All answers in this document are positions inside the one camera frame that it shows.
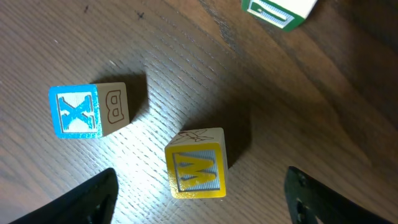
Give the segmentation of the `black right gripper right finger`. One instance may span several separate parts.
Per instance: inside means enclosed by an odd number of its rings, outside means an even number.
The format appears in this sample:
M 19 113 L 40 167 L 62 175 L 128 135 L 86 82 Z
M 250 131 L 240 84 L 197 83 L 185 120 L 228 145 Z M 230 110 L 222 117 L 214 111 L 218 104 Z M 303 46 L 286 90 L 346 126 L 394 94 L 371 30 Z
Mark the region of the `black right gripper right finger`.
M 293 224 L 389 223 L 294 166 L 287 170 L 284 192 Z

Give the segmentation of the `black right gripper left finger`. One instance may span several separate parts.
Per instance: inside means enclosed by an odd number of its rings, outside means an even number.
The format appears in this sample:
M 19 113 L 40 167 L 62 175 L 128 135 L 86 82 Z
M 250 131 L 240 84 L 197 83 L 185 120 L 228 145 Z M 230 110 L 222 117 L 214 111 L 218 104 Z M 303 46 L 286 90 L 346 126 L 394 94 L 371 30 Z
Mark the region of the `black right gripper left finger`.
M 107 168 L 61 197 L 10 224 L 110 224 L 118 190 L 116 172 Z

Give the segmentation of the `blue X wooden block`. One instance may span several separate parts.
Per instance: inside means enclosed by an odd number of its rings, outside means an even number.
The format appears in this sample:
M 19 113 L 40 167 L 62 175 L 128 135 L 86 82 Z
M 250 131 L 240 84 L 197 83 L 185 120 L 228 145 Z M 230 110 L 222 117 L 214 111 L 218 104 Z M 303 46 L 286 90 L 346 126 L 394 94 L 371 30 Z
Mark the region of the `blue X wooden block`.
M 102 138 L 130 123 L 123 82 L 53 86 L 49 103 L 61 139 Z

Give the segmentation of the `yellow M wooden block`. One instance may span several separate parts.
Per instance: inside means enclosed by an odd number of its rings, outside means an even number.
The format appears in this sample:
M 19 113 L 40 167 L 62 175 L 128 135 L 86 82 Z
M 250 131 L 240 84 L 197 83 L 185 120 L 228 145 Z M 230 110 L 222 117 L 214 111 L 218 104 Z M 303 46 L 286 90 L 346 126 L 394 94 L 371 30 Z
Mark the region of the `yellow M wooden block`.
M 223 128 L 178 132 L 165 147 L 173 198 L 226 196 L 228 160 Z

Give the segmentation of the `green sided wooden block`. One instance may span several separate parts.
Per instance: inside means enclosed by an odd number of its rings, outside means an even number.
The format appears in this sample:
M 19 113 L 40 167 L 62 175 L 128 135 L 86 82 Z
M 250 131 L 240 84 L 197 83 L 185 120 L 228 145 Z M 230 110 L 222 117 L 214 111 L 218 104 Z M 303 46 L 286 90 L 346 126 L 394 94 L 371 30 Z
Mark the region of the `green sided wooden block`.
M 242 0 L 243 11 L 284 31 L 302 24 L 317 0 Z

